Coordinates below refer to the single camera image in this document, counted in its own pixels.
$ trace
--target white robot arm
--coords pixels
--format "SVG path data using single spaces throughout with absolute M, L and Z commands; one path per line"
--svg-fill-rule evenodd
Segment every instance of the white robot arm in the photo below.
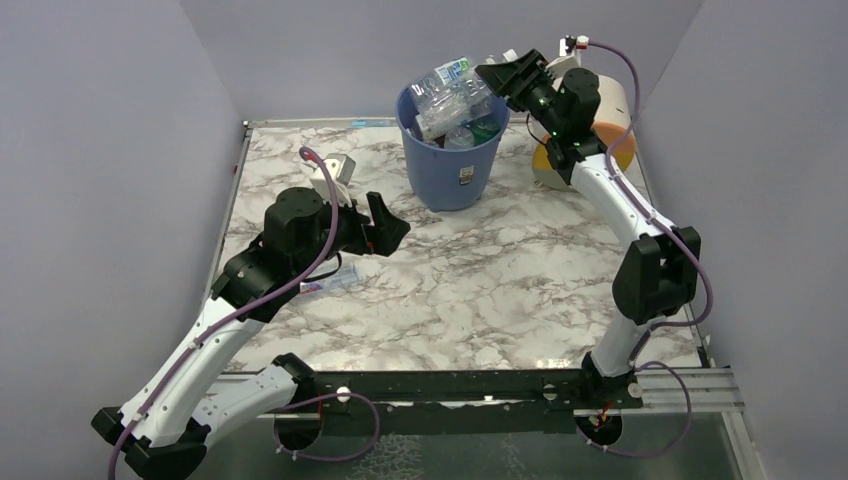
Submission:
M 589 45 L 589 39 L 566 37 L 565 43 L 568 55 Z M 698 272 L 687 254 L 698 257 L 700 236 L 660 215 L 611 160 L 592 130 L 600 105 L 597 75 L 570 67 L 555 88 L 551 66 L 536 50 L 475 70 L 507 106 L 529 112 L 548 131 L 551 166 L 598 209 L 626 250 L 613 281 L 616 318 L 582 364 L 586 395 L 604 398 L 632 379 L 632 360 L 651 326 L 694 297 Z
M 191 330 L 147 385 L 121 407 L 95 415 L 92 426 L 115 445 L 111 474 L 124 451 L 142 478 L 186 478 L 233 429 L 298 395 L 315 396 L 314 372 L 293 354 L 214 397 L 206 393 L 315 266 L 339 251 L 389 256 L 410 230 L 378 193 L 366 195 L 371 218 L 358 213 L 347 193 L 354 163 L 346 155 L 321 162 L 314 189 L 289 188 L 266 210 L 264 231 L 226 263 Z

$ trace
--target trash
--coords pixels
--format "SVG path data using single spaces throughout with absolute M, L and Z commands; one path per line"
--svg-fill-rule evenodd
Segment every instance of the trash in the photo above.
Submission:
M 474 134 L 464 126 L 453 127 L 445 135 L 445 149 L 464 150 L 474 146 Z
M 416 138 L 425 142 L 492 113 L 492 92 L 467 57 L 433 69 L 409 89 L 418 109 Z
M 329 266 L 327 264 L 321 265 L 318 267 L 315 272 L 313 272 L 313 276 L 319 276 L 324 273 L 329 273 L 335 270 L 335 266 Z M 324 279 L 316 280 L 313 282 L 303 282 L 300 284 L 300 293 L 292 299 L 291 303 L 293 305 L 299 304 L 307 298 L 314 297 L 320 292 L 326 292 L 329 290 L 335 290 L 337 288 L 344 288 L 355 283 L 359 283 L 359 273 L 356 271 L 356 266 L 352 263 L 345 263 L 339 268 L 339 270 Z
M 486 115 L 471 122 L 471 133 L 474 134 L 475 145 L 482 145 L 488 142 L 500 131 L 501 126 L 491 115 Z

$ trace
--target glass surface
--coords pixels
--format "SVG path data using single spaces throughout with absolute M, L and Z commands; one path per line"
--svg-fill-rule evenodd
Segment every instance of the glass surface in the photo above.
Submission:
M 683 426 L 682 415 L 624 419 L 616 445 L 645 451 L 665 445 Z M 257 419 L 213 447 L 193 480 L 474 480 L 474 479 L 740 479 L 720 414 L 699 414 L 687 439 L 653 459 L 627 459 L 586 446 L 578 435 L 513 433 L 396 436 L 380 439 L 365 456 L 321 463 L 275 454 L 271 419 Z M 309 453 L 345 455 L 367 439 L 319 438 Z

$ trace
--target marble surface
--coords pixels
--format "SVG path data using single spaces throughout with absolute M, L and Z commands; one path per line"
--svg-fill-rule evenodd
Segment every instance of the marble surface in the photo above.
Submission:
M 365 193 L 380 192 L 412 231 L 391 257 L 345 255 L 359 283 L 287 305 L 228 370 L 258 370 L 286 352 L 316 370 L 579 366 L 613 317 L 623 252 L 581 195 L 534 185 L 523 128 L 504 134 L 480 201 L 438 214 L 412 194 L 396 127 L 254 130 L 221 258 L 261 231 L 278 192 L 308 185 L 302 145 L 350 155 L 362 212 Z M 638 164 L 627 176 L 644 191 Z M 652 359 L 698 365 L 690 330 L 658 330 L 640 357 Z

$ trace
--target purple wall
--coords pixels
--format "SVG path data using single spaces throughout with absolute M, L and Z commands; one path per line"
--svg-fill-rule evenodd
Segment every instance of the purple wall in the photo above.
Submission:
M 251 120 L 392 116 L 403 85 L 478 59 L 590 35 L 623 45 L 646 95 L 701 0 L 181 0 L 239 113 Z M 585 65 L 626 78 L 607 52 Z
M 5 1 L 0 58 L 0 468 L 103 478 L 89 422 L 197 313 L 240 117 L 173 0 Z
M 638 132 L 660 206 L 704 238 L 706 329 L 772 479 L 845 478 L 847 21 L 839 0 L 706 0 Z

